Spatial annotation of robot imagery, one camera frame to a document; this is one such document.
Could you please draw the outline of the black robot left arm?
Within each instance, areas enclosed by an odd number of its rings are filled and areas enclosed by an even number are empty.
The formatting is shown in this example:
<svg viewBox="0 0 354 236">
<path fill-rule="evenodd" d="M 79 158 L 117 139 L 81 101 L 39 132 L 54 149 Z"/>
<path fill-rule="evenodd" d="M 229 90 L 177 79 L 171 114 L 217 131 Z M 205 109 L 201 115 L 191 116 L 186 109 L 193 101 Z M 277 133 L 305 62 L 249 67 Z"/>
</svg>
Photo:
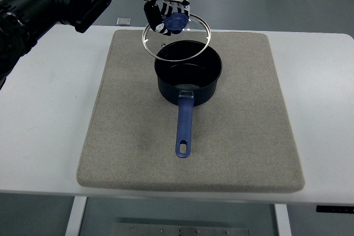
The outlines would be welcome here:
<svg viewBox="0 0 354 236">
<path fill-rule="evenodd" d="M 84 33 L 112 0 L 1 0 L 1 84 L 56 23 Z"/>
</svg>

